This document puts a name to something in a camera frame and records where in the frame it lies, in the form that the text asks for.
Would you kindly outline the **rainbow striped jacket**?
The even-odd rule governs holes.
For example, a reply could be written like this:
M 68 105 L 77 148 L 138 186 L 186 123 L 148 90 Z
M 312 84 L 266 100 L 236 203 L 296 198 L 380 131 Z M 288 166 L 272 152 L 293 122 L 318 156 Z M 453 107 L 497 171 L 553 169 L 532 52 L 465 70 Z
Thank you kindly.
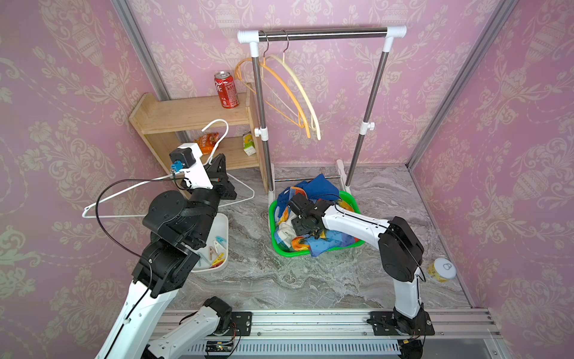
M 358 213 L 360 212 L 356 201 L 354 200 L 353 196 L 350 195 L 349 193 L 347 193 L 346 191 L 341 191 L 339 190 L 339 200 L 336 200 L 335 203 L 339 206 L 341 206 L 343 209 L 346 209 L 348 211 L 351 212 L 355 212 Z M 294 232 L 294 228 L 291 224 L 291 220 L 293 220 L 294 218 L 294 214 L 291 212 L 291 209 L 287 206 L 287 208 L 284 209 L 283 212 L 279 211 L 279 209 L 277 209 L 278 211 L 278 222 L 280 224 L 279 229 L 280 229 L 280 238 L 284 241 L 286 241 L 287 245 L 291 245 L 291 239 L 293 237 L 298 237 L 298 235 L 295 234 Z M 319 239 L 321 235 L 326 235 L 327 232 L 330 231 L 334 231 L 334 230 L 324 230 L 322 231 L 322 233 L 319 235 L 319 237 L 315 238 L 314 236 L 311 235 L 303 235 L 303 236 L 310 236 L 312 239 Z

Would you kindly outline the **white clothespin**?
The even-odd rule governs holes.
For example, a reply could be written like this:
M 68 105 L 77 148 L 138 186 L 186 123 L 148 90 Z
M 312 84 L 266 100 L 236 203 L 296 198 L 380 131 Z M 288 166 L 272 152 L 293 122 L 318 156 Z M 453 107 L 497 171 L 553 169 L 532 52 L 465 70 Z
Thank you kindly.
M 222 254 L 225 251 L 225 248 L 218 241 L 214 242 L 213 248 L 218 254 Z

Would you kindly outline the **wooden clothes hanger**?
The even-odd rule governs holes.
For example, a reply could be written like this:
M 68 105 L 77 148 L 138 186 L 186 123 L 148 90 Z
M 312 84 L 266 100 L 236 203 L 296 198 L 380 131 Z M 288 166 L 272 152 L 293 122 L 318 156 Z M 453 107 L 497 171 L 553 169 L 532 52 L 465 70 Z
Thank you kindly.
M 282 31 L 282 33 L 285 34 L 286 42 L 287 42 L 287 46 L 283 51 L 282 58 L 278 58 L 276 55 L 269 55 L 269 56 L 264 57 L 264 61 L 267 61 L 268 59 L 275 60 L 289 74 L 291 80 L 296 85 L 296 88 L 298 89 L 300 95 L 303 97 L 303 101 L 304 101 L 305 106 L 307 107 L 307 110 L 308 110 L 309 115 L 310 115 L 310 119 L 308 120 L 307 116 L 306 116 L 306 112 L 302 109 L 300 102 L 298 101 L 297 97 L 293 93 L 290 93 L 290 88 L 288 87 L 288 85 L 283 81 L 283 79 L 281 77 L 279 77 L 278 82 L 286 90 L 286 93 L 289 95 L 289 97 L 291 98 L 291 101 L 293 102 L 293 104 L 297 108 L 297 112 L 296 112 L 297 122 L 293 121 L 293 119 L 291 119 L 289 117 L 287 117 L 287 119 L 290 120 L 293 124 L 295 124 L 300 129 L 305 130 L 308 139 L 311 138 L 311 132 L 314 132 L 315 137 L 317 138 L 318 141 L 320 141 L 321 140 L 321 127 L 320 127 L 320 123 L 318 121 L 318 116 L 316 114 L 314 106 L 313 106 L 306 90 L 304 89 L 302 83 L 300 82 L 300 79 L 297 77 L 294 70 L 286 62 L 285 53 L 286 53 L 287 49 L 289 48 L 289 42 L 290 42 L 289 33 L 287 30 L 284 30 L 284 29 L 281 29 L 281 31 Z
M 272 60 L 272 59 L 268 59 L 267 61 L 264 61 L 265 56 L 266 55 L 263 55 L 263 57 L 261 57 L 259 60 L 259 67 L 260 67 L 260 72 L 261 72 L 259 75 L 259 80 L 261 81 L 261 85 L 263 86 L 263 88 L 267 88 L 268 90 L 270 90 L 272 96 L 288 112 L 285 113 L 284 110 L 280 109 L 278 106 L 276 106 L 275 104 L 273 104 L 269 100 L 264 99 L 264 104 L 269 106 L 272 110 L 274 110 L 276 113 L 278 113 L 278 115 L 280 115 L 283 119 L 287 120 L 291 124 L 292 124 L 292 122 L 290 120 L 288 120 L 287 117 L 289 117 L 289 118 L 293 119 L 293 121 L 297 122 L 297 116 L 296 116 L 297 108 L 295 107 L 295 105 L 291 101 L 291 98 L 289 97 L 289 95 L 286 93 L 286 90 L 278 82 L 279 77 L 281 77 L 283 79 L 283 81 L 290 88 L 290 93 L 293 93 L 297 97 L 298 101 L 300 102 L 302 109 L 306 112 L 307 119 L 309 120 L 310 115 L 309 115 L 307 107 L 305 106 L 305 103 L 303 101 L 303 97 L 300 95 L 298 89 L 296 88 L 296 85 L 291 80 L 289 74 L 283 69 L 283 72 L 285 72 L 288 75 L 288 79 L 284 79 L 277 71 L 275 71 L 272 67 L 269 66 L 269 61 L 274 61 L 274 62 L 276 62 L 276 61 Z

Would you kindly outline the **blue red white jacket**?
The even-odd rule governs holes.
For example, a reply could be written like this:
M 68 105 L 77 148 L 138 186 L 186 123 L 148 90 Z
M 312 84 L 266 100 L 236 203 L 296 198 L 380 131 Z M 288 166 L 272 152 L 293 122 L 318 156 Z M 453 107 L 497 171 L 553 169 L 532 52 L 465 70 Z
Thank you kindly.
M 317 200 L 336 201 L 339 200 L 339 190 L 329 182 L 323 174 L 316 176 L 311 181 L 302 181 L 292 185 L 282 191 L 277 198 L 277 208 L 283 212 L 288 206 L 288 202 L 297 193 L 303 195 L 312 202 Z

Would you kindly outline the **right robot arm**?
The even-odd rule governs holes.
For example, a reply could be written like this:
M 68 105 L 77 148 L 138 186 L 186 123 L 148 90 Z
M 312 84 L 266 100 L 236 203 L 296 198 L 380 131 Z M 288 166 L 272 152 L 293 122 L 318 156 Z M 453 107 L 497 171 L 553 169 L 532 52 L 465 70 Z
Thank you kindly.
M 288 207 L 295 214 L 294 230 L 299 236 L 318 239 L 322 232 L 334 230 L 379 251 L 381 265 L 393 279 L 395 304 L 386 322 L 391 331 L 416 339 L 435 334 L 420 290 L 426 281 L 422 270 L 425 250 L 405 219 L 371 218 L 347 211 L 333 201 L 313 202 L 302 194 L 296 194 Z

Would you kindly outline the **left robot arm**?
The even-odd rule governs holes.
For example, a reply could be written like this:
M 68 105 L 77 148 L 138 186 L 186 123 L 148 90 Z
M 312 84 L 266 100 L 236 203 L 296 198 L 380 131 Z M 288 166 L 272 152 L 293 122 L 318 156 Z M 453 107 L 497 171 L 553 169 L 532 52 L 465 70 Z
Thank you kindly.
M 190 198 L 180 191 L 165 191 L 152 200 L 143 218 L 150 242 L 138 256 L 126 302 L 98 358 L 179 358 L 207 336 L 240 332 L 233 322 L 233 308 L 213 296 L 168 334 L 151 338 L 165 308 L 200 261 L 198 251 L 207 245 L 219 204 L 237 197 L 225 155 L 202 165 L 178 150 L 176 159 L 183 161 L 186 170 L 194 166 L 202 170 L 210 187 L 188 185 Z

